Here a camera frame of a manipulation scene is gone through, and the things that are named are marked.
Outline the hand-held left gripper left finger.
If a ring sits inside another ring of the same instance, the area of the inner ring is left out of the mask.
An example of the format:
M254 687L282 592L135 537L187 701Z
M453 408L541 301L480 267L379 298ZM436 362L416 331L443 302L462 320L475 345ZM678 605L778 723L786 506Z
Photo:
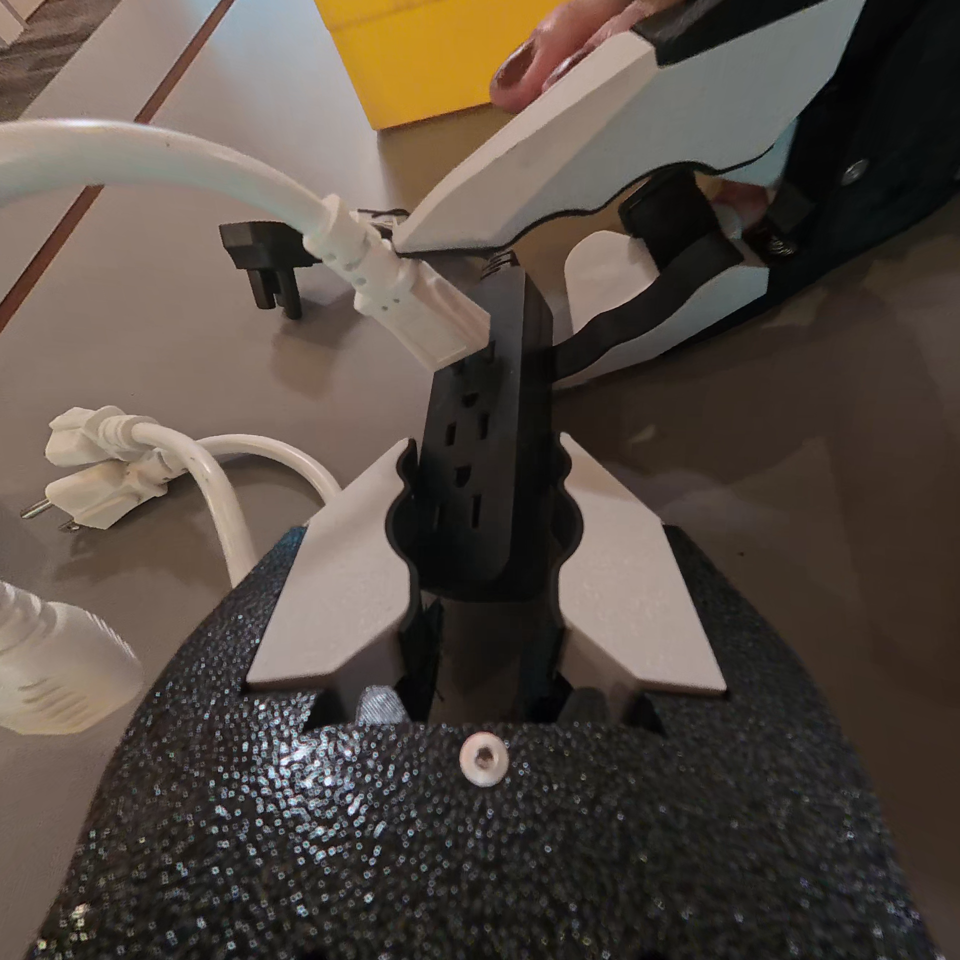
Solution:
M308 522L246 673L250 690L328 691L353 718L367 689L402 678L414 581L388 521L409 491L409 454L412 438L395 443Z

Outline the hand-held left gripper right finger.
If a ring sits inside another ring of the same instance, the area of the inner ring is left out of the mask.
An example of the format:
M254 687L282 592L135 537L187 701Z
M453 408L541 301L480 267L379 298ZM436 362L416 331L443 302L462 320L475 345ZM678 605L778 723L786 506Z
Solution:
M558 722L639 722L651 693L728 686L659 517L567 433L556 441L549 610Z

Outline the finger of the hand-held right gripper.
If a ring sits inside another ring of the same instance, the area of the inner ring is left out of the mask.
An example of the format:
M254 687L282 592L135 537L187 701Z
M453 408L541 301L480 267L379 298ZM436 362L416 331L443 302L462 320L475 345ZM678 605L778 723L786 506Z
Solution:
M393 234L487 252L681 166L767 154L834 73L861 2L685 2L605 41L455 167Z
M726 233L695 179L651 178L618 214L622 233L596 231L566 259L558 389L667 354L767 294L768 265Z

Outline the black power strip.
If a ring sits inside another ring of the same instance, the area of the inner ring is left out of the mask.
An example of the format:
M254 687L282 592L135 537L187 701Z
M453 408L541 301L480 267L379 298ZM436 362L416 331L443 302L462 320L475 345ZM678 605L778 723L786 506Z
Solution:
M414 484L422 586L462 602L544 587L553 317L516 256L486 263L469 297L488 344L434 375Z

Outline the black angled plug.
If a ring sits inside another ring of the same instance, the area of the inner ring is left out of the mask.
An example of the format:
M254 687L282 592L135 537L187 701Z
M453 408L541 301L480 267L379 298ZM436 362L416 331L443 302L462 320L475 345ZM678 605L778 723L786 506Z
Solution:
M287 320L301 320L304 307L296 270L322 263L306 249L303 234L274 221L221 223L219 234L234 267L246 274L256 306L279 308Z

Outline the yellow plastic bin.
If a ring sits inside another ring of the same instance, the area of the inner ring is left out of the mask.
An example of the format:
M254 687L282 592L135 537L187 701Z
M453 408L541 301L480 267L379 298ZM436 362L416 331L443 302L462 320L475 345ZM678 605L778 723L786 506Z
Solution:
M375 131L489 102L498 67L558 1L317 1Z

